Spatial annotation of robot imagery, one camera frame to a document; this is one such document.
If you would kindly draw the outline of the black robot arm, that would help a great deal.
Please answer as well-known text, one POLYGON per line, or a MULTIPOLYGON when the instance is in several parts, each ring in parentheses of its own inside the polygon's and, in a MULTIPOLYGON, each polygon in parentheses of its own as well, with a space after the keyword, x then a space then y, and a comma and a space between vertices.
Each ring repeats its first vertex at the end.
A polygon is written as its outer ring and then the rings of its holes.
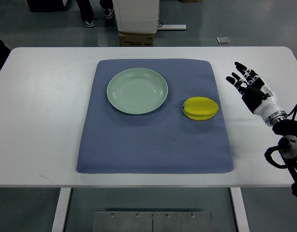
POLYGON ((297 104, 290 112, 291 119, 281 120, 273 125, 272 130, 282 138, 276 146, 266 150, 264 156, 268 163, 279 169, 287 169, 294 180, 291 185, 292 194, 297 197, 297 104), (278 151, 284 164, 278 164, 272 158, 272 154, 278 151))

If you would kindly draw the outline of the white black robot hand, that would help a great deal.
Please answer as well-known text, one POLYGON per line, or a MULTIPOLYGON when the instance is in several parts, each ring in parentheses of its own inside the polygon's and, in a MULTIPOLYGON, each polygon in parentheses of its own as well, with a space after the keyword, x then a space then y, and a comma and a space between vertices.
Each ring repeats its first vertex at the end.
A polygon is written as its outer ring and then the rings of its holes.
POLYGON ((226 80, 241 94, 247 108, 270 127, 287 119, 271 87, 254 70, 239 62, 235 62, 235 66, 242 77, 233 72, 226 80))

